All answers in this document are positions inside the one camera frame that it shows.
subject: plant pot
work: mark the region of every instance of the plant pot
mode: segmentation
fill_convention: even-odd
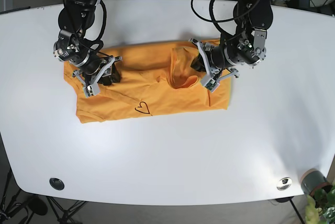
[[[300,179],[301,188],[304,194],[314,197],[317,189],[323,188],[327,193],[330,192],[332,185],[326,177],[318,170],[308,170]]]

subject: orange t-shirt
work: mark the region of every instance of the orange t-shirt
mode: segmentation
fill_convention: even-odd
[[[116,63],[121,82],[99,85],[97,96],[86,98],[82,83],[72,77],[76,68],[64,64],[64,79],[77,94],[76,115],[81,123],[228,108],[230,78],[221,81],[213,93],[204,88],[200,80],[205,73],[191,68],[199,53],[190,42],[142,44],[104,52],[122,56]]]

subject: potted plant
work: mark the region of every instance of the potted plant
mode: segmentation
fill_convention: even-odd
[[[315,169],[305,173],[300,182],[307,195],[306,224],[334,223],[335,186]]]

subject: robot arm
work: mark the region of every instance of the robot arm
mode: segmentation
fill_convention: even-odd
[[[103,26],[97,39],[91,41],[84,37],[86,30],[94,22],[95,9],[99,3],[104,11]],[[104,46],[101,38],[106,19],[106,7],[102,0],[66,0],[58,17],[61,31],[58,41],[54,44],[54,56],[59,61],[68,61],[79,69],[73,72],[73,76],[82,82],[86,97],[100,92],[98,83],[111,85],[120,82],[115,62],[121,60],[121,57],[114,58],[99,52]],[[100,58],[97,55],[99,53],[106,57]]]
[[[209,11],[212,20],[213,4],[214,0],[211,0],[212,9]],[[215,91],[221,80],[233,75],[239,77],[236,66],[247,64],[254,67],[266,57],[265,40],[273,21],[271,0],[238,0],[233,11],[234,17],[245,13],[245,16],[234,19],[237,24],[234,36],[224,31],[218,23],[214,23],[221,32],[220,46],[190,40],[199,49],[199,56],[192,67],[197,71],[206,72],[201,84],[211,92]],[[223,70],[230,73],[221,76]]]

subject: black heart outline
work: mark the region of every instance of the black heart outline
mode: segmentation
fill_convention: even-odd
[[[148,112],[147,112],[147,113],[144,113],[144,112],[142,112],[142,111],[140,111],[140,110],[137,110],[137,108],[143,108],[143,107],[141,106],[141,104],[142,104],[142,103],[144,103],[144,104],[146,105],[146,107],[147,107],[147,110],[148,110]],[[150,114],[150,111],[149,111],[149,108],[148,108],[148,105],[147,105],[147,103],[146,103],[146,102],[140,102],[140,106],[136,107],[136,108],[135,108],[135,110],[136,110],[136,111],[138,111],[139,113],[143,113],[143,114]]]

